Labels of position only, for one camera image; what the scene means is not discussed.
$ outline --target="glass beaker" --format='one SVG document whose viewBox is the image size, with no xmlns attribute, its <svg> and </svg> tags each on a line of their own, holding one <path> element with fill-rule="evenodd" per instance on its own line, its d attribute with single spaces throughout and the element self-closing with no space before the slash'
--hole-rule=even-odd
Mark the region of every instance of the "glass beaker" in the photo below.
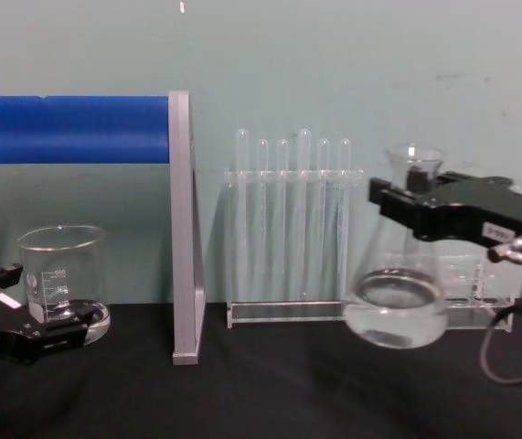
<svg viewBox="0 0 522 439">
<path fill-rule="evenodd" d="M 96 308 L 86 344 L 101 338 L 111 323 L 104 286 L 106 233 L 93 226 L 32 230 L 17 240 L 29 312 L 40 323 Z"/>
<path fill-rule="evenodd" d="M 413 193 L 433 188 L 442 151 L 416 144 L 386 151 L 392 185 Z M 448 324 L 433 243 L 415 239 L 398 222 L 380 217 L 376 232 L 349 284 L 346 323 L 385 348 L 417 348 L 439 338 Z"/>
</svg>

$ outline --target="black tabletop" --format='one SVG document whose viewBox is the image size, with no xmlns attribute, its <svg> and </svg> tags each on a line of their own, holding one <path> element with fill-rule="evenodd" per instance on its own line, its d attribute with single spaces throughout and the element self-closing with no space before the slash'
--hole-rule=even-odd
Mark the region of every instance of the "black tabletop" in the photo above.
<svg viewBox="0 0 522 439">
<path fill-rule="evenodd" d="M 227 329 L 225 311 L 208 307 L 198 366 L 171 365 L 170 305 L 115 305 L 94 345 L 0 361 L 0 439 L 522 438 L 522 386 L 484 377 L 482 331 L 394 351 L 340 322 Z M 491 357 L 522 373 L 522 318 Z"/>
</svg>

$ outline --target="metal frame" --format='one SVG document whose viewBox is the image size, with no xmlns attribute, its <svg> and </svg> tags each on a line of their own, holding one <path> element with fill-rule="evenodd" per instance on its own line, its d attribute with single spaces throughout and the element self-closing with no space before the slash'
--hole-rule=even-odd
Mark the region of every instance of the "metal frame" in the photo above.
<svg viewBox="0 0 522 439">
<path fill-rule="evenodd" d="M 170 91 L 169 165 L 173 250 L 173 363 L 197 364 L 206 311 L 189 92 Z"/>
</svg>

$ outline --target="conical flask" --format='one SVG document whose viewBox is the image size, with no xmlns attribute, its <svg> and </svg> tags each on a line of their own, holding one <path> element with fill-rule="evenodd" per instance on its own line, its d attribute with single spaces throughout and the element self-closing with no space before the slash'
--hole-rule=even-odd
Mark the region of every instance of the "conical flask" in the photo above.
<svg viewBox="0 0 522 439">
<path fill-rule="evenodd" d="M 387 149 L 392 184 L 429 191 L 443 163 L 442 151 L 416 144 Z M 346 323 L 361 338 L 385 348 L 418 348 L 447 328 L 434 244 L 413 238 L 398 222 L 379 217 L 344 302 Z"/>
</svg>

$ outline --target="teal wall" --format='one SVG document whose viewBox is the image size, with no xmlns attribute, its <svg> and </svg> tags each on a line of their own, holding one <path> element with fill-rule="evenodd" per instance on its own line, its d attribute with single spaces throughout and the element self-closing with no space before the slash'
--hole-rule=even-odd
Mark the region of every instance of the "teal wall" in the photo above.
<svg viewBox="0 0 522 439">
<path fill-rule="evenodd" d="M 186 0 L 184 15 L 179 0 L 0 0 L 0 94 L 176 89 L 193 93 L 212 300 L 238 128 L 348 137 L 369 174 L 386 172 L 386 145 L 423 141 L 522 190 L 522 0 Z M 111 234 L 113 302 L 167 300 L 167 189 L 165 166 L 0 166 L 0 263 L 30 228 L 91 222 Z"/>
</svg>

